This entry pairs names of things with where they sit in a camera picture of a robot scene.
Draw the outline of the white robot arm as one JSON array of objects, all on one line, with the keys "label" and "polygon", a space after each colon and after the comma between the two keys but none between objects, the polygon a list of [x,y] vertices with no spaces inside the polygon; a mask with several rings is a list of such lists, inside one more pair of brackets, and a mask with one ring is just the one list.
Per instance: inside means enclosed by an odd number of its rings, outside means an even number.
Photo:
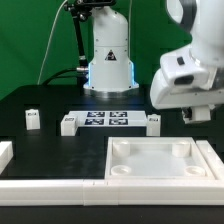
[{"label": "white robot arm", "polygon": [[[180,108],[187,123],[211,119],[224,104],[224,0],[165,0],[168,16],[192,36],[160,57],[150,99],[156,109]],[[110,7],[92,10],[94,57],[84,90],[102,97],[138,88],[128,57],[127,20]]]}]

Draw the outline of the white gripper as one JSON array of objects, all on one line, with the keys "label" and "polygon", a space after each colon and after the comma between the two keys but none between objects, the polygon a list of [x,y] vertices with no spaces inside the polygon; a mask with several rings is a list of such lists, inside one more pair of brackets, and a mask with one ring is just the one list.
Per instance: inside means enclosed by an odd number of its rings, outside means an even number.
[{"label": "white gripper", "polygon": [[203,65],[191,54],[191,46],[161,56],[150,99],[154,108],[180,108],[186,124],[210,121],[224,104],[224,68]]}]

